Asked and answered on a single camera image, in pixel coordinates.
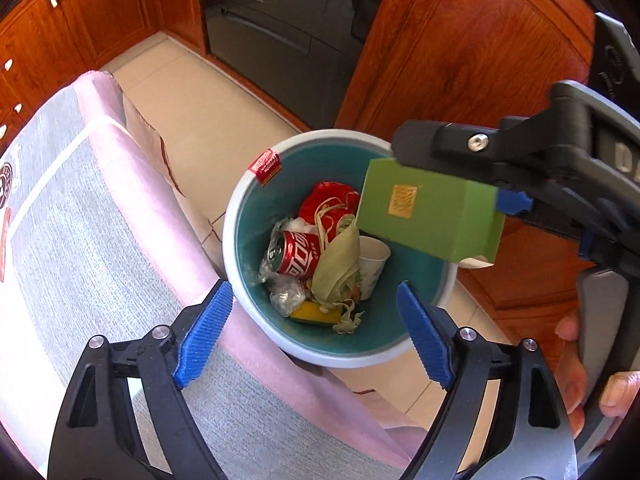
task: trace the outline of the finger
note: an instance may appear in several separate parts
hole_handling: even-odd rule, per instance
[[[584,428],[584,410],[582,406],[578,406],[569,414],[569,427],[571,428],[571,433],[574,438],[576,438],[582,431],[582,428]]]
[[[577,308],[558,322],[556,325],[556,335],[565,341],[575,341],[578,339],[580,335],[580,313]]]
[[[604,416],[625,416],[640,389],[640,372],[613,374],[600,397]]]
[[[587,391],[587,371],[578,357],[576,342],[565,343],[556,368],[556,381],[567,413],[571,413],[584,400]]]

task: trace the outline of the white paper cup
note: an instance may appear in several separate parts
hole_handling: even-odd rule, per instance
[[[360,236],[360,257],[358,258],[362,276],[360,300],[368,300],[371,296],[389,256],[391,256],[391,249],[387,244],[375,238]]]

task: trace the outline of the wooden cabinet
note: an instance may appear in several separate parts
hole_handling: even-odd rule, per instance
[[[59,0],[68,28],[90,68],[100,68],[150,36],[145,0]]]
[[[563,347],[556,324],[578,307],[578,273],[593,265],[577,251],[574,242],[507,219],[495,265],[460,269],[458,279],[509,339],[535,339],[554,368]]]
[[[154,0],[20,1],[0,23],[0,150],[55,92],[157,30]]]
[[[18,112],[9,110],[7,114],[0,119],[0,153],[4,153],[9,147],[15,136],[20,133],[24,126],[24,120]]]
[[[15,139],[24,126],[24,115],[29,108],[25,107],[17,95],[0,75],[0,153]]]
[[[585,81],[593,11],[583,0],[383,0],[336,126],[390,139],[409,119],[497,126],[546,107],[550,85]],[[513,342],[540,341],[577,305],[575,244],[507,223],[495,266],[460,282]]]
[[[336,125],[389,139],[407,119],[535,114],[587,78],[592,36],[582,0],[383,0]]]
[[[0,71],[31,110],[86,70],[62,9],[52,0],[23,0],[2,22]]]
[[[206,56],[208,39],[200,0],[156,0],[161,29]]]

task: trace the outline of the red soda can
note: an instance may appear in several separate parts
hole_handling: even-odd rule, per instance
[[[310,278],[318,266],[320,239],[315,234],[281,231],[267,258],[278,274]]]

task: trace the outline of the red label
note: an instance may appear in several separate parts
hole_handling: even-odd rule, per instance
[[[4,283],[4,263],[6,261],[6,232],[9,230],[11,210],[7,207],[2,215],[2,234],[0,235],[0,282]]]
[[[254,163],[249,166],[249,171],[255,175],[262,186],[265,186],[281,169],[280,156],[271,148],[256,158]]]

